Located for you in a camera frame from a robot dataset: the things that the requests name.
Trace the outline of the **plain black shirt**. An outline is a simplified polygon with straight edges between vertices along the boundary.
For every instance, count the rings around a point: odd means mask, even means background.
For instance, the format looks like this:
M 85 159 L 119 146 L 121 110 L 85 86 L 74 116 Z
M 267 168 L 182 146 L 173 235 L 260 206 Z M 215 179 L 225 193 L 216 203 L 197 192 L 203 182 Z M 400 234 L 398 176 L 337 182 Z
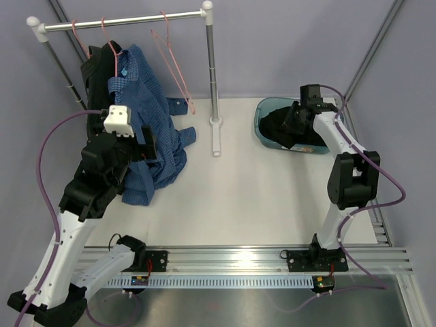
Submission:
M 296 121 L 294 115 L 299 112 L 300 105 L 293 102 L 291 106 L 276 109 L 260 119 L 258 128 L 263 137 L 287 149 L 296 144 L 303 146 L 326 147 L 322 138 L 308 127 Z

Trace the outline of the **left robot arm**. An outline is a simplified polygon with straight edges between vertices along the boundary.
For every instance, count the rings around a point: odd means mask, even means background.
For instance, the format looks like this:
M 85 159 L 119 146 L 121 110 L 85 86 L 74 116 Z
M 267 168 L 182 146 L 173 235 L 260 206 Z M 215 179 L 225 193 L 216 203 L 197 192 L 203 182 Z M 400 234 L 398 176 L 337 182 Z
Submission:
M 123 271 L 152 268 L 146 245 L 122 236 L 84 272 L 74 269 L 90 235 L 116 198 L 130 163 L 155 159 L 155 137 L 142 126 L 144 143 L 135 136 L 103 132 L 82 149 L 82 159 L 67 184 L 55 219 L 54 236 L 28 286 L 10 295 L 7 304 L 21 315 L 31 314 L 41 326 L 74 326 L 90 299 Z

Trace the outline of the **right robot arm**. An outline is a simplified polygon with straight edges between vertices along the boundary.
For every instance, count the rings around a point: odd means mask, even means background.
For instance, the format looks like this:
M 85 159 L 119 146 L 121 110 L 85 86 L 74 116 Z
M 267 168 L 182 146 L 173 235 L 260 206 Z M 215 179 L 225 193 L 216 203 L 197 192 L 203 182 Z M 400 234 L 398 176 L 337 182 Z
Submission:
M 330 207 L 319 232 L 307 249 L 282 255 L 291 273 L 346 272 L 343 235 L 352 216 L 377 195 L 380 156 L 359 144 L 343 123 L 341 109 L 326 103 L 320 84 L 300 87 L 300 101 L 287 115 L 286 130 L 304 135 L 315 132 L 334 158 L 327 194 Z

